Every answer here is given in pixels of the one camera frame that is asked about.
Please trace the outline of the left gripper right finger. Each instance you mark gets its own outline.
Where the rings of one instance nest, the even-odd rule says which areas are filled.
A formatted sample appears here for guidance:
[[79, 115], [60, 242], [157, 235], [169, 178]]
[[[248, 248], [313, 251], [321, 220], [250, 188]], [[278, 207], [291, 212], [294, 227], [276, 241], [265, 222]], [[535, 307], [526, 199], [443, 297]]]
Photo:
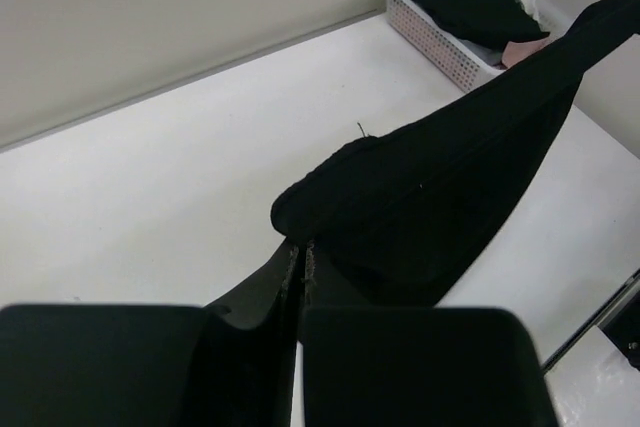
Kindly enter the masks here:
[[304, 282], [305, 425], [558, 425], [534, 343], [512, 313], [374, 307], [312, 243]]

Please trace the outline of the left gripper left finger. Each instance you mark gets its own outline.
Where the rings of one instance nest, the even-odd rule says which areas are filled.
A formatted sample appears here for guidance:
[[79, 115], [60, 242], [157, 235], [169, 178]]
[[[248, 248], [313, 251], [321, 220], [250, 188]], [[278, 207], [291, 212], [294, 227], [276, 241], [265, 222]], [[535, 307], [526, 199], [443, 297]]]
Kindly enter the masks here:
[[1, 422], [286, 426], [298, 306], [299, 250], [286, 242], [203, 307], [5, 307]]

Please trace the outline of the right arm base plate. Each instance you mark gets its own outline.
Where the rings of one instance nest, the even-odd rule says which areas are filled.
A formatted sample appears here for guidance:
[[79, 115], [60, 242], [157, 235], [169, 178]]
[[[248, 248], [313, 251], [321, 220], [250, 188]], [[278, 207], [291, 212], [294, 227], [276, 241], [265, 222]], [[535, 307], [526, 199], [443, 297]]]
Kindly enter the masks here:
[[608, 339], [626, 357], [631, 366], [640, 369], [640, 299], [636, 294], [622, 310], [604, 326]]

